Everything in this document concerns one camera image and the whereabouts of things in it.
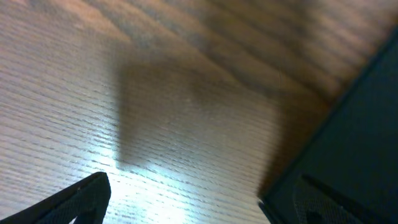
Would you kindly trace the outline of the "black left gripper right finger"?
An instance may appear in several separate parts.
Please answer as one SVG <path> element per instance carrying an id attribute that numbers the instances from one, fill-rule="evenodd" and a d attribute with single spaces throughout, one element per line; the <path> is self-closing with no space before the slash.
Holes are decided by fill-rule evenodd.
<path id="1" fill-rule="evenodd" d="M 370 224 L 382 217 L 308 175 L 300 176 L 293 192 L 298 221 L 304 224 Z"/>

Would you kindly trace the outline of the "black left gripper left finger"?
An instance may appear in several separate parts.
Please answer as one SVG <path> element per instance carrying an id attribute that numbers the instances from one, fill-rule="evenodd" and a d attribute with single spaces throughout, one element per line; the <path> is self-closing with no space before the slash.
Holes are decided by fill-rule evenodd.
<path id="1" fill-rule="evenodd" d="M 102 224 L 110 197 L 107 173 L 96 172 L 1 223 Z"/>

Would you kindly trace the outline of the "black gift box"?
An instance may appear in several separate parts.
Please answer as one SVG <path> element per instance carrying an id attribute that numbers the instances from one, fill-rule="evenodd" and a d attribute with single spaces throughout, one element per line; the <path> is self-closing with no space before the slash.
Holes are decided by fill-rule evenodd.
<path id="1" fill-rule="evenodd" d="M 300 223 L 293 192 L 313 177 L 397 222 L 397 32 L 372 58 L 302 152 L 259 199 L 271 223 Z"/>

